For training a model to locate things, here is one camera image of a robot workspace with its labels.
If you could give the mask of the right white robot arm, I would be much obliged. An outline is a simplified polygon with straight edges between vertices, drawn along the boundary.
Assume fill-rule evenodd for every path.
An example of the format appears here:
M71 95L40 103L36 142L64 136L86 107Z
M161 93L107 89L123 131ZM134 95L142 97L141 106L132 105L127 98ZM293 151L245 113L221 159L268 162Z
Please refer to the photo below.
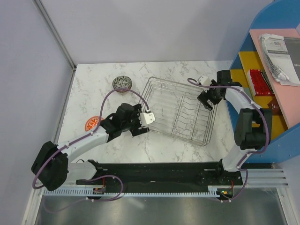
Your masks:
M242 84L232 80L229 70L218 71L216 80L201 76L196 84L203 88L197 99L205 109L211 111L214 105L225 100L238 113L234 129L235 145L221 160L222 168L217 170L214 176L216 182L223 185L231 180L231 172L240 169L249 156L260 154L268 147L272 111L256 104L244 91Z

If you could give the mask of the metal wire dish rack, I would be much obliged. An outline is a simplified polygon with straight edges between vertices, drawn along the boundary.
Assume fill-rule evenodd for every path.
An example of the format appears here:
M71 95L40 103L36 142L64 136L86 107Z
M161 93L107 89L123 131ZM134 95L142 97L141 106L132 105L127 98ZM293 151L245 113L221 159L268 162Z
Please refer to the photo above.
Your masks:
M143 110L149 108L155 115L150 131L183 141L205 146L211 140L217 106L208 110L197 99L199 87L150 77L140 101Z

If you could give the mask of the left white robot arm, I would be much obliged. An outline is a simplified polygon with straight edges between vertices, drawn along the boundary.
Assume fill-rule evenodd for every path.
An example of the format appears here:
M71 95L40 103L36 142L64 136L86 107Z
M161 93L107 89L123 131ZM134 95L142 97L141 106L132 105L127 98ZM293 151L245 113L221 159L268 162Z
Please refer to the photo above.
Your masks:
M31 171L49 191L54 191L71 178L78 168L73 161L85 152L112 141L123 132L130 131L132 136L149 132L148 125L155 121L154 113L142 111L141 104L121 104L115 113L100 121L93 129L69 141L54 144L45 142Z

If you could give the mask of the leaf pattern bowl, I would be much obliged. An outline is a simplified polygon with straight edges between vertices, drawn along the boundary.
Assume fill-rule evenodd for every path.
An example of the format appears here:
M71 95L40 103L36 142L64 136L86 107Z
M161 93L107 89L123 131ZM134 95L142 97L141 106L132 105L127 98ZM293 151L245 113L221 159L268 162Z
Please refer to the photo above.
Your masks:
M132 80L125 75L118 76L113 80L112 87L119 93L127 92L132 88Z

